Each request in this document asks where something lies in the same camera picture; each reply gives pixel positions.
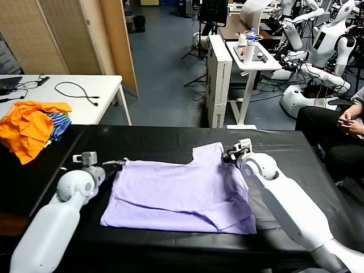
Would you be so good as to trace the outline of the person's right hand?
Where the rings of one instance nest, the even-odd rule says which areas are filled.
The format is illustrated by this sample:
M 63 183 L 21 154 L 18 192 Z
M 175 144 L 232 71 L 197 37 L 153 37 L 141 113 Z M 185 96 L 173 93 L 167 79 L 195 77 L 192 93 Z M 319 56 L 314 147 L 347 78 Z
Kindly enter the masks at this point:
M 339 121 L 341 122 L 349 122 L 356 119 L 356 115 L 351 113 L 350 110 L 345 111 L 340 117 Z

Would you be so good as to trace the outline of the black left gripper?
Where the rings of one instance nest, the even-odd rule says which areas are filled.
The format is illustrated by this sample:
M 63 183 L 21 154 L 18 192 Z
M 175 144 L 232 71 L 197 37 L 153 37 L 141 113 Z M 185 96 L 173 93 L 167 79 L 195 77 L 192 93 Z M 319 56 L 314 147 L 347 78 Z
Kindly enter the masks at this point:
M 123 164 L 125 163 L 125 160 L 110 160 L 107 162 L 103 162 L 102 168 L 105 171 L 106 175 L 113 175 L 116 172 L 119 172 L 123 168 Z

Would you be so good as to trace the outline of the person's left hand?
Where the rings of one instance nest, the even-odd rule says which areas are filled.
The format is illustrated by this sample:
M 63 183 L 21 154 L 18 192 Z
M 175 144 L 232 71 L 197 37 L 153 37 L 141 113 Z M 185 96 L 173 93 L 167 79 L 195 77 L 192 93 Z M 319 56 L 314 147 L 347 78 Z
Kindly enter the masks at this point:
M 338 120 L 337 126 L 346 134 L 363 135 L 363 125 L 356 120 L 352 120 L 349 122 L 341 122 Z

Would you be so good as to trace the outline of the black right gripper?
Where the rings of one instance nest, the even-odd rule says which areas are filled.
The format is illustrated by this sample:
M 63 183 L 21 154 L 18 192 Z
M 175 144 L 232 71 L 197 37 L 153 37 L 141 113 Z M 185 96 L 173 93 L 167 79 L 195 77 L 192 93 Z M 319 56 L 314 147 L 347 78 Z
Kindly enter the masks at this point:
M 226 164 L 236 164 L 241 154 L 242 151 L 227 150 L 222 154 L 222 161 Z

